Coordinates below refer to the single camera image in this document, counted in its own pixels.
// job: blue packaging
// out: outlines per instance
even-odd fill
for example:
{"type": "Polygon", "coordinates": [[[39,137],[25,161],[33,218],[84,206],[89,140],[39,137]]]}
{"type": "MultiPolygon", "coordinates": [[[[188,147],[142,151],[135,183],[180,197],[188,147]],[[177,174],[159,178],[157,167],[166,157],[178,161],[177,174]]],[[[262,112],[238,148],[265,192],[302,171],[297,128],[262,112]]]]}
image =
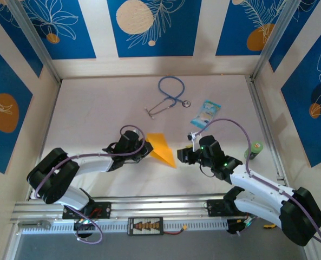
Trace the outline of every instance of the blue packaging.
{"type": "Polygon", "coordinates": [[[206,99],[204,104],[202,104],[198,115],[191,121],[191,123],[203,129],[209,122],[213,120],[219,109],[220,105],[206,99]]]}

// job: white floor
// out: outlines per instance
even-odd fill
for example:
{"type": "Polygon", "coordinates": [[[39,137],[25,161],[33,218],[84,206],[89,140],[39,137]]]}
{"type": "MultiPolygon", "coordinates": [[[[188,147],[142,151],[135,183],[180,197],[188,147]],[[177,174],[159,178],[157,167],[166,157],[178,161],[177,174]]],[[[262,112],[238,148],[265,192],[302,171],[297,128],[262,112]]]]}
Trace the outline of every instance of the white floor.
{"type": "MultiPolygon", "coordinates": [[[[215,118],[239,122],[251,140],[264,141],[245,77],[181,76],[186,90],[180,103],[152,120],[144,107],[152,108],[164,95],[158,91],[161,77],[116,77],[64,80],[58,97],[43,157],[61,147],[74,155],[98,152],[119,139],[119,129],[126,124],[139,126],[145,133],[164,133],[168,145],[176,150],[189,145],[187,133],[198,131],[190,124],[202,103],[209,99],[221,105],[215,118]]],[[[181,91],[180,83],[168,79],[163,88],[173,95],[181,91]]],[[[213,134],[225,154],[244,161],[247,141],[242,131],[230,122],[217,122],[205,134],[213,134]]],[[[202,194],[227,192],[231,185],[204,176],[199,165],[185,165],[175,158],[177,169],[147,157],[139,164],[124,165],[114,172],[78,176],[72,184],[93,197],[202,194]]],[[[277,171],[268,147],[250,163],[250,168],[276,180],[277,171]]]]}

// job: yellow connector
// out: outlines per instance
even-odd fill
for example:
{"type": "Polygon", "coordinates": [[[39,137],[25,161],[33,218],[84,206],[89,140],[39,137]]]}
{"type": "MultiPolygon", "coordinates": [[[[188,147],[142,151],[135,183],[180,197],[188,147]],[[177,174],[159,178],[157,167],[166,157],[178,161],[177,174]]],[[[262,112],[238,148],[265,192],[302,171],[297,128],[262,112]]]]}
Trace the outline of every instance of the yellow connector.
{"type": "Polygon", "coordinates": [[[264,229],[274,229],[276,227],[275,224],[273,225],[264,225],[264,229]]]}

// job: metal frame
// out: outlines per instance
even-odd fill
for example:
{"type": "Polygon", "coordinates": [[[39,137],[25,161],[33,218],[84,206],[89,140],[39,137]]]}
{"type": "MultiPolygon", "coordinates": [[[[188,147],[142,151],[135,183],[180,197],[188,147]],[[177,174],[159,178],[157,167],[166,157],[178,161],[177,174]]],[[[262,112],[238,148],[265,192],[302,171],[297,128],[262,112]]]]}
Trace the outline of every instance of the metal frame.
{"type": "MultiPolygon", "coordinates": [[[[49,133],[49,130],[50,130],[50,126],[51,126],[51,122],[52,122],[54,110],[55,110],[56,105],[57,105],[57,100],[58,100],[58,96],[59,96],[59,91],[60,91],[60,89],[61,89],[61,83],[58,85],[57,94],[56,94],[56,97],[55,97],[54,102],[53,102],[51,115],[50,115],[49,121],[48,121],[48,123],[47,123],[47,125],[46,125],[46,132],[45,132],[45,135],[44,135],[44,137],[43,137],[41,150],[40,150],[40,153],[39,153],[39,155],[38,155],[38,157],[37,157],[37,160],[36,160],[36,162],[35,162],[35,165],[37,165],[37,164],[41,161],[41,157],[42,157],[43,151],[44,151],[44,149],[45,149],[45,144],[46,144],[47,136],[48,136],[48,133],[49,133]]],[[[30,195],[31,195],[31,192],[32,192],[32,187],[29,185],[24,200],[29,200],[30,195]]]]}
{"type": "Polygon", "coordinates": [[[257,79],[262,68],[264,67],[265,64],[267,64],[268,60],[270,59],[274,49],[276,48],[281,37],[283,36],[285,29],[290,23],[301,1],[302,0],[289,0],[286,3],[283,11],[279,15],[279,18],[272,30],[272,34],[269,36],[268,41],[265,44],[265,47],[261,51],[260,59],[258,60],[258,63],[254,69],[253,74],[251,75],[251,79],[253,82],[257,79]]]}
{"type": "Polygon", "coordinates": [[[263,99],[260,98],[260,92],[258,91],[257,86],[254,84],[254,82],[251,79],[251,76],[246,76],[246,81],[248,84],[248,88],[251,94],[251,98],[254,104],[254,108],[257,112],[257,116],[259,119],[260,126],[264,132],[265,141],[270,148],[273,163],[277,169],[277,180],[283,181],[285,186],[289,186],[289,180],[285,174],[284,166],[281,161],[280,154],[277,150],[276,143],[274,142],[273,134],[271,132],[271,129],[268,124],[268,116],[266,115],[263,107],[265,104],[263,103],[263,99]]]}
{"type": "MultiPolygon", "coordinates": [[[[18,0],[6,0],[8,7],[15,17],[15,20],[21,27],[28,41],[34,48],[36,54],[39,56],[43,64],[48,68],[51,76],[58,83],[60,87],[60,77],[55,69],[51,57],[47,52],[42,40],[38,36],[34,26],[31,24],[29,17],[26,15],[21,3],[18,0]]],[[[298,5],[301,0],[289,1],[281,13],[276,26],[273,29],[273,33],[268,39],[264,50],[261,52],[260,59],[255,67],[252,75],[246,76],[246,81],[250,91],[250,95],[256,110],[259,123],[264,133],[265,140],[268,147],[271,150],[273,156],[273,162],[277,169],[277,179],[283,181],[285,185],[289,185],[289,181],[286,177],[285,170],[280,158],[280,154],[277,151],[276,144],[268,124],[267,115],[263,109],[265,105],[263,99],[260,97],[258,88],[255,86],[255,80],[257,79],[261,69],[267,64],[272,52],[278,44],[281,36],[283,35],[287,25],[292,19],[298,5]]],[[[57,98],[55,100],[51,118],[55,109],[57,98]]],[[[44,137],[43,144],[45,144],[48,129],[44,137]]],[[[208,199],[222,199],[225,194],[196,194],[185,196],[158,196],[158,197],[108,197],[108,198],[94,198],[96,201],[110,201],[112,202],[111,219],[99,220],[98,224],[101,225],[104,232],[125,232],[125,223],[128,217],[146,217],[146,216],[162,216],[164,223],[167,224],[167,228],[170,231],[174,225],[178,223],[188,223],[189,229],[201,228],[201,230],[214,230],[214,229],[226,229],[227,219],[236,219],[236,217],[209,217],[207,209],[205,208],[205,202],[208,199]]],[[[16,203],[14,212],[11,216],[11,223],[13,223],[12,231],[10,233],[10,239],[6,248],[9,250],[5,252],[5,259],[13,259],[22,232],[24,233],[55,233],[55,232],[72,232],[68,226],[73,225],[73,220],[62,219],[63,206],[61,204],[45,204],[39,200],[19,201],[16,203]],[[51,230],[30,228],[20,229],[17,223],[29,220],[49,220],[53,226],[51,230]]]]}
{"type": "Polygon", "coordinates": [[[49,55],[45,45],[37,34],[31,20],[25,12],[22,4],[18,0],[5,0],[8,8],[18,23],[20,29],[23,31],[28,42],[34,49],[36,55],[39,57],[44,66],[48,69],[51,77],[57,82],[58,85],[61,83],[61,79],[58,71],[52,63],[51,56],[49,55]]]}

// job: green cylinder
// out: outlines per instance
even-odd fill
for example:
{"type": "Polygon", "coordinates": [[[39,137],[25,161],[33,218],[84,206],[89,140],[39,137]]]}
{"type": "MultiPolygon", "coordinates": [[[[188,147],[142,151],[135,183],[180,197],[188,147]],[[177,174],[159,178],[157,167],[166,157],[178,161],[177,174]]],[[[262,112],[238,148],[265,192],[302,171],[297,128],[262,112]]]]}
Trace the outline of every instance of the green cylinder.
{"type": "MultiPolygon", "coordinates": [[[[264,148],[264,145],[262,142],[260,141],[255,141],[252,143],[252,152],[251,152],[251,155],[249,157],[250,160],[253,160],[264,148]]],[[[247,150],[245,151],[245,154],[244,154],[245,158],[247,159],[247,156],[248,156],[248,148],[247,150]]]]}

